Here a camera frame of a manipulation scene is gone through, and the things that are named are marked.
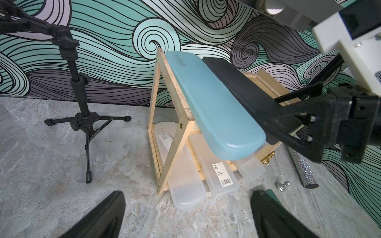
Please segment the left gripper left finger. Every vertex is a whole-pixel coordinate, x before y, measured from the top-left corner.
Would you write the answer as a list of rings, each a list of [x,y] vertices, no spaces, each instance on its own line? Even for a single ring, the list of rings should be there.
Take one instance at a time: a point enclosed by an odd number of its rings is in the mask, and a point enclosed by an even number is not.
[[[61,235],[62,238],[117,238],[126,201],[122,191],[113,191],[78,223]]]

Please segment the light blue pencil case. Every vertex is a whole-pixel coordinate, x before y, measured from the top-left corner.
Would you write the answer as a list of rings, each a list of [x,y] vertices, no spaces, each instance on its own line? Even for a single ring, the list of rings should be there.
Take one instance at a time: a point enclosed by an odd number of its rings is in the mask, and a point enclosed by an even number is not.
[[[199,56],[182,51],[168,51],[165,56],[195,122],[218,158],[243,159],[265,143],[264,130]]]

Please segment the black pencil case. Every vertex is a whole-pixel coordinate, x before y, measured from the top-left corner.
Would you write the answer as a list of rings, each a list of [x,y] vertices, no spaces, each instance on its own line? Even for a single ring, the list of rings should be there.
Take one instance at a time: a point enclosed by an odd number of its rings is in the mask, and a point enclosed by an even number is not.
[[[202,61],[229,89],[252,117],[262,112],[282,107],[227,60],[203,57]],[[301,121],[292,115],[279,116],[275,119],[268,120],[267,123],[279,131],[289,134],[302,125]],[[266,142],[268,144],[275,145],[279,142],[279,140],[271,134],[265,133]]]

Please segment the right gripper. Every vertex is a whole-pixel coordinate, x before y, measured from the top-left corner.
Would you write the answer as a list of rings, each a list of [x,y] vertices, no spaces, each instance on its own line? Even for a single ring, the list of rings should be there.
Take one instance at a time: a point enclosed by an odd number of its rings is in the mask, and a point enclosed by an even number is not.
[[[381,97],[358,86],[340,84],[322,95],[323,82],[275,98],[278,103],[309,96],[312,99],[262,113],[262,128],[314,163],[321,163],[326,146],[338,144],[341,159],[361,163],[368,145],[381,145]],[[336,111],[342,116],[338,127]],[[269,121],[280,116],[297,116],[302,125],[290,133]]]

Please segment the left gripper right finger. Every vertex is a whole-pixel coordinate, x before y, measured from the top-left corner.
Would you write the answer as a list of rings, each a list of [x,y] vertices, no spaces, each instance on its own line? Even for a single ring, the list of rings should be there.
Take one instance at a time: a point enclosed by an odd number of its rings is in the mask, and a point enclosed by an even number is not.
[[[264,190],[253,191],[251,209],[260,238],[317,237]]]

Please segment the translucent rectangular pencil case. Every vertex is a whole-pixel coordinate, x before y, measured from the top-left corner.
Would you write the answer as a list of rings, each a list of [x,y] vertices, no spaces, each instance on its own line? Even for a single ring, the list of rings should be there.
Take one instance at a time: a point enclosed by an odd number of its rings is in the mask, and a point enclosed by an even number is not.
[[[254,181],[266,171],[265,166],[254,154],[247,158],[232,161],[232,163],[246,182]]]

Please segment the dark green pencil case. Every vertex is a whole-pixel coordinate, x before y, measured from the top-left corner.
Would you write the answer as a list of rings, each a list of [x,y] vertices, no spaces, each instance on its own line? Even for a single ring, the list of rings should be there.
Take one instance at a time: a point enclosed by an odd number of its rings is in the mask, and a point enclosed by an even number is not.
[[[267,189],[265,193],[282,206],[282,203],[280,202],[280,200],[278,199],[278,197],[276,196],[276,194],[274,193],[272,189]]]

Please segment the translucent case with barcode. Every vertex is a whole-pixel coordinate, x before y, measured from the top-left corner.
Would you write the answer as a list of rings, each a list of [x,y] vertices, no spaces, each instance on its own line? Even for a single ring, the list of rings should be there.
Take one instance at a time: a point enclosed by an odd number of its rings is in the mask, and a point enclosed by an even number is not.
[[[211,151],[202,134],[191,135],[189,140],[212,196],[219,197],[238,190],[239,183],[227,161],[219,159]]]

